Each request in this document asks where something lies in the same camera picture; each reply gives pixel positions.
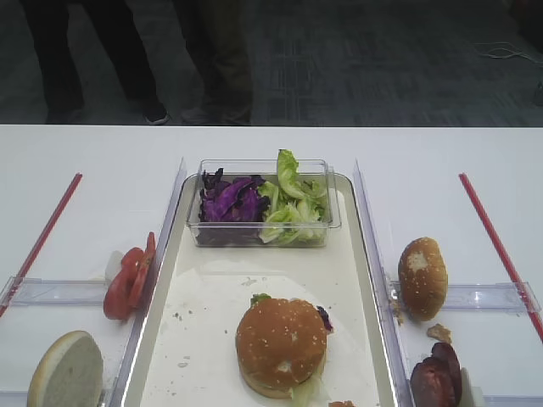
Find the plastic container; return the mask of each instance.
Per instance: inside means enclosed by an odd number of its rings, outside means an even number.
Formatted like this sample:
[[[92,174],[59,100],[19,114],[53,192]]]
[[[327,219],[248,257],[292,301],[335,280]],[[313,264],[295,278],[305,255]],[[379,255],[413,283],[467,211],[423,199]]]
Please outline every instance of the plastic container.
[[[328,230],[341,226],[338,197],[333,177],[333,169],[322,160],[299,160],[299,181],[318,181],[326,186],[324,197],[325,212],[318,222],[307,223],[265,223],[265,222],[203,222],[199,218],[201,197],[204,188],[202,175],[223,169],[224,181],[237,177],[260,175],[266,181],[278,185],[277,161],[275,159],[256,160],[204,160],[200,163],[198,180],[193,191],[193,199],[188,211],[187,225],[194,242],[200,247],[291,247],[315,248],[327,243]],[[294,240],[284,242],[277,238],[268,243],[260,239],[262,232],[276,230],[280,233],[293,233]]]

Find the pants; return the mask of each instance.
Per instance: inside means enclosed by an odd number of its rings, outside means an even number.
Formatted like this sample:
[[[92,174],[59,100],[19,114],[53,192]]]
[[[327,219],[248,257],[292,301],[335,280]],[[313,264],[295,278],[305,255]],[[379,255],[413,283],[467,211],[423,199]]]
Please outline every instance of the pants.
[[[34,40],[49,112],[81,108],[81,82],[68,47],[66,0],[20,2]],[[147,54],[125,0],[82,0],[81,4],[115,66],[126,97],[156,97]]]
[[[187,51],[204,82],[203,108],[249,121],[253,86],[242,0],[172,0]]]

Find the hamburger bun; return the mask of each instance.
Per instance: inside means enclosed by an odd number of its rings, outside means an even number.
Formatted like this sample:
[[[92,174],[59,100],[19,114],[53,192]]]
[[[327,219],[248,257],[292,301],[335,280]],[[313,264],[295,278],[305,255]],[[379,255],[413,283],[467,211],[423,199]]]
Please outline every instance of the hamburger bun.
[[[96,407],[104,361],[84,331],[66,333],[43,355],[32,376],[27,407]]]
[[[434,318],[447,296],[449,278],[438,243],[421,237],[407,245],[398,264],[400,291],[414,319]]]
[[[316,308],[301,299],[266,298],[239,322],[236,350],[242,377],[257,393],[274,399],[322,373],[327,331]]]

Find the bun top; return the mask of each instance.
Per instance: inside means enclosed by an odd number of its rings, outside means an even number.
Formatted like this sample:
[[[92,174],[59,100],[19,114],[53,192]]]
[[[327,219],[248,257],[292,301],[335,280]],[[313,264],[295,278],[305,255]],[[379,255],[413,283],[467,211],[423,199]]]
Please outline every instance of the bun top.
[[[449,280],[439,245],[430,237],[421,237],[407,245],[398,264],[401,297],[411,315],[429,321],[439,312]]]
[[[262,299],[247,310],[236,334],[244,374],[274,389],[288,390],[307,380],[326,347],[321,316],[301,299]]]

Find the red tomato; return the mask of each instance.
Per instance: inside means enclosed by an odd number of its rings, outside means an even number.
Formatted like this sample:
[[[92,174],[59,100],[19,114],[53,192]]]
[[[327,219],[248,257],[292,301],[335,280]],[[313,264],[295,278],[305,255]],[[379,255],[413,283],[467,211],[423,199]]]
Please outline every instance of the red tomato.
[[[143,250],[140,248],[131,248],[126,252],[122,260],[120,261],[120,265],[123,267],[125,265],[129,265],[131,263],[138,263],[143,257]]]
[[[111,282],[104,298],[104,314],[111,320],[126,320],[132,312],[128,304],[134,280],[130,269],[123,268]]]
[[[142,297],[143,286],[145,285],[145,280],[147,280],[149,266],[151,266],[151,262],[153,261],[155,254],[156,247],[154,246],[154,233],[150,232],[147,238],[145,253],[137,268],[137,277],[128,298],[128,304],[133,308],[137,308],[139,305]]]

